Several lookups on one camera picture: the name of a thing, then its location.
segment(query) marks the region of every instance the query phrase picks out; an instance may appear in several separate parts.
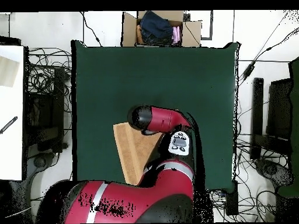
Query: cable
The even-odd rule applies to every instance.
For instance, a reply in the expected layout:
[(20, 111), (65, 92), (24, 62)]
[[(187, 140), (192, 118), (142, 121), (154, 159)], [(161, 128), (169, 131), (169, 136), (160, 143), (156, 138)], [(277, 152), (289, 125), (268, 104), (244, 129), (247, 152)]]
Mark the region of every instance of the cable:
[(272, 48), (279, 46), (282, 42), (284, 42), (285, 40), (287, 40), (289, 38), (290, 35), (296, 35), (299, 32), (299, 27), (294, 29), (293, 31), (291, 31), (288, 35), (286, 35), (286, 37), (279, 43), (277, 43), (276, 45), (273, 45), (267, 49), (265, 49), (261, 54), (259, 54), (246, 68), (246, 70), (244, 70), (243, 74), (244, 74), (244, 80), (243, 82), (239, 85), (239, 87), (244, 83), (244, 81), (247, 79), (247, 77), (250, 76), (250, 74), (252, 73), (253, 69), (255, 68), (255, 62), (256, 60), (263, 55), (265, 52), (270, 51)]
[(259, 198), (259, 196), (262, 194), (262, 193), (272, 193), (274, 196), (277, 196), (278, 194), (275, 194), (273, 191), (269, 191), (269, 190), (264, 190), (264, 191), (261, 191), (261, 192), (259, 192), (258, 194), (257, 194), (257, 196), (256, 196), (256, 205), (257, 205), (257, 210), (258, 210), (258, 214), (259, 214), (259, 217), (261, 218), (261, 220), (263, 220), (263, 222), (266, 222), (263, 218), (262, 218), (262, 216), (261, 216), (261, 214), (260, 214), (260, 210), (259, 210), (259, 203), (258, 203), (258, 198)]
[(6, 216), (6, 217), (4, 217), (4, 218), (9, 218), (9, 217), (12, 217), (12, 216), (15, 216), (15, 215), (18, 215), (18, 214), (21, 214), (21, 213), (23, 213), (23, 212), (25, 212), (25, 211), (28, 211), (29, 209), (31, 209), (32, 208), (32, 206), (30, 206), (29, 208), (27, 208), (27, 209), (24, 209), (23, 211), (20, 211), (20, 212), (18, 212), (18, 213), (15, 213), (15, 214), (12, 214), (12, 215), (9, 215), (9, 216)]
[(34, 198), (34, 199), (31, 199), (30, 201), (41, 201), (43, 198), (44, 198), (44, 196), (42, 196), (42, 197), (39, 197), (39, 198)]
[(60, 153), (58, 153), (58, 156), (57, 156), (57, 161), (56, 161), (56, 163), (55, 163), (55, 164), (53, 164), (53, 165), (51, 165), (50, 167), (53, 167), (53, 166), (55, 166), (55, 165), (58, 163), (58, 161), (59, 161), (59, 157), (60, 157)]
[(101, 45), (101, 43), (100, 43), (99, 38), (96, 36), (95, 32), (94, 32), (94, 31), (87, 25), (84, 14), (83, 14), (82, 12), (80, 12), (80, 14), (83, 16), (83, 20), (84, 20), (84, 22), (85, 22), (85, 26), (86, 26), (88, 29), (90, 29), (90, 30), (92, 31), (93, 35), (94, 35), (95, 38), (96, 38), (96, 41), (100, 44), (101, 47), (103, 47), (103, 46)]
[(187, 27), (188, 31), (190, 32), (190, 34), (193, 36), (193, 38), (195, 39), (196, 43), (199, 45), (199, 47), (201, 47), (201, 45), (199, 44), (199, 42), (196, 40), (196, 38), (194, 37), (193, 33), (191, 32), (191, 30)]
[(263, 48), (265, 47), (265, 45), (267, 44), (267, 42), (270, 40), (271, 36), (273, 35), (273, 33), (276, 31), (276, 29), (279, 27), (279, 25), (281, 24), (281, 22), (283, 21), (284, 18), (286, 18), (287, 14), (288, 14), (289, 10), (287, 11), (287, 13), (283, 16), (283, 18), (281, 19), (281, 21), (278, 23), (278, 25), (275, 27), (275, 29), (273, 30), (273, 32), (271, 33), (271, 35), (269, 36), (269, 38), (266, 40), (266, 42), (264, 43), (263, 47), (260, 49), (260, 51), (258, 52), (258, 54), (256, 55), (256, 57), (254, 58), (254, 60), (258, 59), (258, 56), (260, 54), (260, 52), (263, 50)]
[[(30, 63), (29, 66), (29, 83), (28, 83), (28, 91), (38, 93), (41, 95), (50, 95), (54, 99), (57, 98), (57, 96), (64, 95), (66, 102), (64, 102), (64, 105), (66, 105), (67, 109), (64, 109), (64, 106), (60, 105), (58, 101), (56, 103), (64, 109), (64, 112), (71, 114), (71, 125), (72, 125), (72, 112), (70, 110), (70, 99), (71, 94), (69, 90), (69, 86), (64, 84), (64, 91), (62, 91), (60, 88), (58, 88), (54, 84), (54, 71), (53, 68), (64, 68), (65, 69), (65, 75), (66, 80), (69, 80), (71, 78), (71, 67), (70, 67), (70, 60), (69, 56), (67, 56), (67, 61), (64, 63), (61, 62), (53, 62), (52, 64), (49, 63), (48, 57), (49, 56), (55, 56), (58, 53), (64, 53), (65, 55), (68, 55), (69, 52), (63, 51), (59, 48), (52, 48), (52, 49), (58, 49), (59, 51), (52, 52), (51, 54), (47, 54), (45, 52), (46, 48), (35, 48), (30, 50), (31, 56), (38, 57), (39, 60), (36, 64)], [(41, 51), (41, 54), (32, 54), (33, 52)], [(40, 112), (40, 104), (38, 103), (31, 103), (31, 108), (37, 109), (37, 113), (32, 111), (30, 114), (34, 118), (34, 122), (39, 123), (39, 112)], [(66, 135), (65, 133), (62, 138), (60, 138), (57, 143), (59, 143)]]

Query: floor tile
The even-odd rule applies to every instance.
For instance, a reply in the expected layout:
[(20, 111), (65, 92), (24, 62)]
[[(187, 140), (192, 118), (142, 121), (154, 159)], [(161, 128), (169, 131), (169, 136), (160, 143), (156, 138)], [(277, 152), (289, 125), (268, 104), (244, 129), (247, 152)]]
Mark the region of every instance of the floor tile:
[(79, 12), (14, 12), (11, 37), (31, 48), (58, 47), (71, 52), (71, 40), (83, 38), (82, 16)]
[(212, 40), (202, 40), (202, 46), (223, 48), (232, 42), (233, 20), (233, 10), (214, 10)]
[(8, 15), (0, 15), (0, 36), (8, 37)]
[[(123, 12), (122, 11), (88, 11), (84, 13), (87, 25), (93, 29), (102, 46), (120, 47)], [(84, 43), (89, 47), (100, 44), (92, 31), (84, 27)]]
[[(241, 43), (239, 59), (254, 59), (284, 16), (282, 10), (236, 10), (234, 39)], [(298, 24), (299, 21), (292, 20), (290, 14), (286, 16), (263, 51), (281, 42), (289, 32), (298, 27)], [(283, 44), (265, 52), (259, 59), (291, 61), (298, 57), (298, 42), (299, 36), (294, 35)]]
[(185, 13), (190, 14), (191, 22), (201, 20), (201, 37), (210, 37), (210, 23), (211, 11), (210, 10), (190, 10)]

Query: green tablecloth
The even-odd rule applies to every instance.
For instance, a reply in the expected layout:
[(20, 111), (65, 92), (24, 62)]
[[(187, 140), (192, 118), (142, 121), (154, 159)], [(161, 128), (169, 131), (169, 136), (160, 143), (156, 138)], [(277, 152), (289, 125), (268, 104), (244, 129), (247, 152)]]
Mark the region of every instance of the green tablecloth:
[(193, 115), (206, 187), (230, 188), (237, 48), (84, 47), (76, 41), (77, 180), (124, 182), (113, 124), (127, 122), (131, 106), (147, 104)]

